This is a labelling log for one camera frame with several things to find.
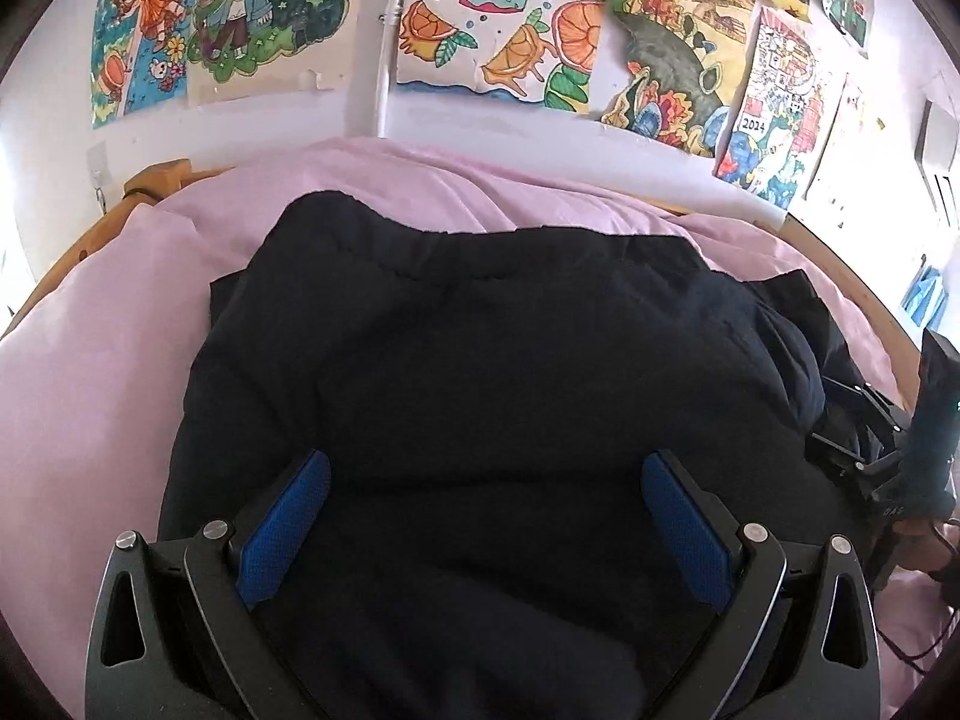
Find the black cable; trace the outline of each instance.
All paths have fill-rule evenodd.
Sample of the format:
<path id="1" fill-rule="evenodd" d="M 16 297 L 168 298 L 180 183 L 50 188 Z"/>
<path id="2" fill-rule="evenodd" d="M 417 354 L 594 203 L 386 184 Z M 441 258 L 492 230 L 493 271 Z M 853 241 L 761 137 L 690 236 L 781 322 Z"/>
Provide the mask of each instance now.
<path id="1" fill-rule="evenodd" d="M 960 525 L 960 520 L 950 519 L 947 521 L 947 525 Z M 944 547 L 947 547 L 947 549 L 949 549 L 951 559 L 954 559 L 954 557 L 958 557 L 956 547 L 954 547 L 952 543 L 947 541 L 947 538 L 942 533 L 940 533 L 940 531 L 937 530 L 936 523 L 930 522 L 930 530 L 933 531 L 934 538 L 936 538 L 937 541 L 939 541 Z M 896 645 L 894 641 L 891 641 L 890 637 L 888 637 L 888 635 L 882 632 L 880 628 L 877 628 L 877 633 L 880 634 L 880 638 L 882 638 L 882 640 L 886 642 L 887 646 L 890 648 L 890 651 L 896 656 L 896 658 L 899 661 L 910 666 L 910 668 L 912 668 L 918 674 L 922 676 L 926 676 L 926 671 L 920 668 L 920 666 L 917 665 L 916 661 L 922 661 L 924 658 L 926 658 L 926 656 L 928 656 L 931 652 L 933 652 L 943 642 L 945 638 L 947 638 L 947 634 L 950 632 L 950 628 L 953 627 L 953 623 L 956 620 L 956 617 L 957 617 L 957 610 L 954 608 L 954 610 L 952 610 L 952 612 L 950 613 L 950 618 L 949 620 L 947 620 L 947 624 L 944 625 L 944 630 L 940 632 L 940 635 L 939 637 L 937 637 L 937 640 L 933 642 L 933 644 L 930 645 L 928 648 L 923 650 L 923 652 L 921 652 L 919 655 L 906 654 L 906 652 L 904 652 L 904 650 L 901 650 L 901 648 L 899 648 L 899 646 Z"/>
<path id="2" fill-rule="evenodd" d="M 947 538 L 942 533 L 940 533 L 940 531 L 937 530 L 937 524 L 932 520 L 930 521 L 930 531 L 933 532 L 933 538 L 936 538 L 937 541 L 939 541 L 939 543 L 941 543 L 944 547 L 947 547 L 947 550 L 949 550 L 951 557 L 957 557 L 956 547 L 953 546 L 952 543 L 947 541 Z"/>
<path id="3" fill-rule="evenodd" d="M 887 643 L 887 646 L 890 648 L 890 652 L 892 652 L 896 656 L 896 659 L 910 666 L 910 668 L 916 671 L 921 677 L 926 676 L 925 670 L 921 669 L 920 666 L 915 664 L 914 659 L 912 659 L 908 654 L 906 654 L 906 652 L 902 651 L 901 648 L 896 646 L 896 643 L 893 640 L 891 640 L 891 638 L 888 637 L 888 635 L 882 632 L 880 628 L 877 628 L 877 633 L 880 634 L 880 638 L 882 638 L 882 640 L 884 640 Z"/>

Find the wooden bed frame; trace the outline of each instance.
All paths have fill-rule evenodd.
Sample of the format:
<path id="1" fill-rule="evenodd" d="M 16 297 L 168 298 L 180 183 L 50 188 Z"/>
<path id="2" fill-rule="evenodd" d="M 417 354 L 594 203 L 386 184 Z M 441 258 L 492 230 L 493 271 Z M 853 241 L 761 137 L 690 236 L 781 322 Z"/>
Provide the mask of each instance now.
<path id="1" fill-rule="evenodd" d="M 195 172 L 190 160 L 178 159 L 173 162 L 151 165 L 138 172 L 124 184 L 124 199 L 110 209 L 93 227 L 83 233 L 80 239 L 67 250 L 66 254 L 59 258 L 50 271 L 47 271 L 47 274 L 40 279 L 37 288 L 31 293 L 30 298 L 27 298 L 16 316 L 13 317 L 4 335 L 17 327 L 23 317 L 26 317 L 40 300 L 56 290 L 61 281 L 66 278 L 66 274 L 69 274 L 78 262 L 83 261 L 90 254 L 100 250 L 112 241 L 123 229 L 127 218 L 137 205 L 141 203 L 155 205 L 157 199 L 164 199 L 185 186 L 219 175 L 225 170 L 229 170 L 229 167 Z M 144 190 L 146 194 L 138 193 L 137 190 Z M 674 215 L 691 213 L 688 209 L 673 203 L 650 199 L 644 199 L 644 201 Z M 904 408 L 913 413 L 917 402 L 917 391 L 920 386 L 920 376 L 918 374 L 920 351 L 886 306 L 880 302 L 877 296 L 843 260 L 795 218 L 788 215 L 779 229 L 771 228 L 763 223 L 755 224 L 798 250 L 800 254 L 818 266 L 821 271 L 824 271 L 843 295 L 856 303 L 864 316 L 867 317 L 867 321 L 870 322 L 874 332 L 877 333 L 877 338 L 880 338 L 883 348 L 890 356 L 891 367 L 901 400 L 904 402 Z"/>

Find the blue gripper pad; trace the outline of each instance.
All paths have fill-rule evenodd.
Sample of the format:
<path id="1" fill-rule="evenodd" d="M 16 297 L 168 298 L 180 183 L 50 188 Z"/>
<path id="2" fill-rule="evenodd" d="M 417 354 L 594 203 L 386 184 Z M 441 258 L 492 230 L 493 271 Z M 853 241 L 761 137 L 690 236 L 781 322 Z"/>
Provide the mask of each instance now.
<path id="1" fill-rule="evenodd" d="M 248 608 L 277 595 L 330 493 L 330 460 L 314 451 L 240 551 L 237 592 Z"/>
<path id="2" fill-rule="evenodd" d="M 659 454 L 643 461 L 643 502 L 698 601 L 721 613 L 733 595 L 730 553 Z"/>

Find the metal screw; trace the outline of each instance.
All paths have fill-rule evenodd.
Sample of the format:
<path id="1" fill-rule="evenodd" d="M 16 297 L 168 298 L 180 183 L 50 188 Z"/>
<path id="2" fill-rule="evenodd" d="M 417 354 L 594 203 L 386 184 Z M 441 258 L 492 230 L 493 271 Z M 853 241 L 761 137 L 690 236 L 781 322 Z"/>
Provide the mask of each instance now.
<path id="1" fill-rule="evenodd" d="M 119 549 L 131 549 L 136 544 L 136 531 L 123 531 L 117 536 L 116 544 Z"/>
<path id="2" fill-rule="evenodd" d="M 229 527 L 222 519 L 211 520 L 203 527 L 203 536 L 210 541 L 217 541 L 218 538 L 223 538 L 227 534 Z"/>
<path id="3" fill-rule="evenodd" d="M 755 522 L 749 522 L 743 526 L 743 535 L 747 536 L 750 541 L 760 544 L 762 541 L 767 541 L 767 536 L 770 534 L 767 533 L 767 529 L 762 525 L 758 525 Z"/>
<path id="4" fill-rule="evenodd" d="M 841 555 L 850 555 L 850 551 L 853 549 L 853 547 L 850 546 L 850 542 L 847 541 L 846 538 L 843 538 L 843 536 L 834 536 L 830 540 L 830 546 Z"/>

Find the bed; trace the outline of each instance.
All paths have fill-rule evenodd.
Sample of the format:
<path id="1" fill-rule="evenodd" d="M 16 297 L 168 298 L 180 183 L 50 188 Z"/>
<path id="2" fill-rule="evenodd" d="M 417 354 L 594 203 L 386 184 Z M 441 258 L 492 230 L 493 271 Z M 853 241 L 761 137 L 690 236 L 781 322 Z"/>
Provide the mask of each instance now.
<path id="1" fill-rule="evenodd" d="M 246 266 L 284 207 L 309 191 L 344 191 L 424 230 L 548 224 L 682 236 L 712 269 L 741 281 L 803 269 L 867 380 L 908 409 L 916 400 L 919 353 L 910 338 L 790 218 L 764 230 L 688 213 L 681 197 L 640 200 L 373 139 L 203 173 L 178 160 L 149 167 L 125 189 L 42 279 L 0 343 L 8 478 L 0 610 L 29 662 L 10 635 L 3 646 L 21 688 L 34 687 L 22 705 L 40 716 L 58 711 L 42 683 L 66 712 L 83 716 L 89 620 L 109 546 L 126 529 L 155 537 L 190 364 L 208 331 L 208 285 Z M 925 649 L 946 621 L 934 591 L 925 575 L 904 573 L 877 603 L 880 624 L 909 652 Z M 904 610 L 920 606 L 929 619 L 908 620 Z M 889 652 L 881 657 L 890 716 L 919 680 Z"/>

